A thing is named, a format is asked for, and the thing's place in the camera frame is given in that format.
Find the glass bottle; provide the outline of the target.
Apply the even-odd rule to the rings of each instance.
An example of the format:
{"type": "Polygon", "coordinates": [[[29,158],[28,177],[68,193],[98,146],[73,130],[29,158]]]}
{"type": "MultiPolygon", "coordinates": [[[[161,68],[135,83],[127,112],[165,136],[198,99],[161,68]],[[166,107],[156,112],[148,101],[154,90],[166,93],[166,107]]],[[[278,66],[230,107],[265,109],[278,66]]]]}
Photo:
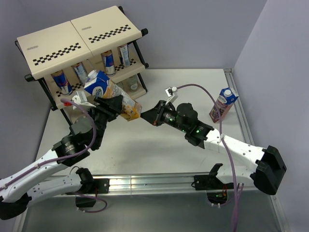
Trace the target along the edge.
{"type": "Polygon", "coordinates": [[[138,75],[135,74],[127,79],[127,86],[131,92],[135,92],[138,89],[138,75]]]}
{"type": "Polygon", "coordinates": [[[122,90],[125,90],[125,87],[122,82],[117,83],[117,86],[121,88],[122,90]]]}

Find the pineapple juice carton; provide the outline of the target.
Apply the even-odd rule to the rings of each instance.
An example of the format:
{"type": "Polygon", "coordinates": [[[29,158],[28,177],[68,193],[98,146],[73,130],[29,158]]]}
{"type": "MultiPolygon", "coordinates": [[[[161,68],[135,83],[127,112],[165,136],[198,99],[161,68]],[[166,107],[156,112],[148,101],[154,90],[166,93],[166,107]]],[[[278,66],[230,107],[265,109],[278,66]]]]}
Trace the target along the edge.
{"type": "Polygon", "coordinates": [[[140,118],[142,106],[133,100],[122,88],[115,84],[103,71],[92,70],[88,74],[88,81],[84,90],[94,97],[111,99],[123,96],[122,117],[127,121],[140,118]]]}

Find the energy drink can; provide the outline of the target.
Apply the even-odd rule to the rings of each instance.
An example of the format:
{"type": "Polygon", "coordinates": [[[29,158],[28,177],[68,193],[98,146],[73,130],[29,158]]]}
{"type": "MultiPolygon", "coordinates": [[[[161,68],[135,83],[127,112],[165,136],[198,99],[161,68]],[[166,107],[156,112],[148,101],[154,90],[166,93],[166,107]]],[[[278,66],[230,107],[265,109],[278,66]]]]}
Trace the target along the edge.
{"type": "Polygon", "coordinates": [[[84,64],[82,62],[79,62],[72,65],[71,67],[73,68],[73,71],[77,75],[80,83],[84,86],[85,83],[88,81],[88,74],[86,68],[84,67],[84,64]]]}
{"type": "Polygon", "coordinates": [[[131,65],[128,44],[123,44],[117,48],[120,62],[124,67],[131,65]]]}
{"type": "Polygon", "coordinates": [[[103,62],[103,65],[104,65],[106,75],[114,76],[115,75],[115,66],[114,66],[112,50],[108,50],[106,52],[103,52],[100,55],[101,55],[101,58],[102,58],[102,62],[103,62]]]}
{"type": "Polygon", "coordinates": [[[67,80],[63,70],[54,72],[51,74],[51,76],[58,86],[60,93],[63,95],[70,95],[73,92],[72,87],[67,80]]]}

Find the red grape juice carton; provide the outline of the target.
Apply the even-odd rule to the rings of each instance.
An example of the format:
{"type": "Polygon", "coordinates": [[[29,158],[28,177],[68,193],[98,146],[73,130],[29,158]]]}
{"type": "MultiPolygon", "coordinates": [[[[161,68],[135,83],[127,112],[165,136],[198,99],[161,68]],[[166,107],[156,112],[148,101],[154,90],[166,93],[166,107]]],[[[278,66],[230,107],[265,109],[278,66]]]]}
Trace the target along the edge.
{"type": "Polygon", "coordinates": [[[219,123],[219,117],[223,120],[238,98],[239,95],[233,88],[223,88],[209,113],[212,121],[219,123]]]}

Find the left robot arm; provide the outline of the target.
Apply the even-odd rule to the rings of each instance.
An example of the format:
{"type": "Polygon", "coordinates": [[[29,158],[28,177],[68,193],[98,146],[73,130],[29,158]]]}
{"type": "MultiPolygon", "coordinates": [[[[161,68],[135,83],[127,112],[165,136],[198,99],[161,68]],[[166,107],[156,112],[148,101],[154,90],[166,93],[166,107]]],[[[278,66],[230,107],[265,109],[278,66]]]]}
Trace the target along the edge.
{"type": "Polygon", "coordinates": [[[47,181],[53,174],[65,170],[90,155],[101,146],[107,123],[122,111],[123,97],[95,98],[96,105],[87,110],[84,105],[61,99],[80,109],[84,116],[70,125],[69,135],[46,152],[40,159],[21,171],[0,181],[0,218],[12,219],[29,207],[60,194],[81,195],[94,187],[94,179],[87,168],[60,179],[47,181]]]}

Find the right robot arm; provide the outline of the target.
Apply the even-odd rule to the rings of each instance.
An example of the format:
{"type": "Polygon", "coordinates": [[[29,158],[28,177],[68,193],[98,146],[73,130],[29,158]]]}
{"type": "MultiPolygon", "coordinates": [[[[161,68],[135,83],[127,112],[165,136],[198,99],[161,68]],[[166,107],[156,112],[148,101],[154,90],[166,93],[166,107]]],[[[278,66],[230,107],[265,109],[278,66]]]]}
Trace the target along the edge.
{"type": "Polygon", "coordinates": [[[167,124],[184,132],[185,139],[193,146],[221,154],[230,153],[247,168],[244,176],[253,180],[260,191],[275,195],[287,171],[279,150],[273,146],[262,148],[220,135],[212,126],[198,119],[198,113],[190,103],[181,103],[174,107],[160,100],[158,104],[141,114],[141,118],[153,126],[167,124]]]}

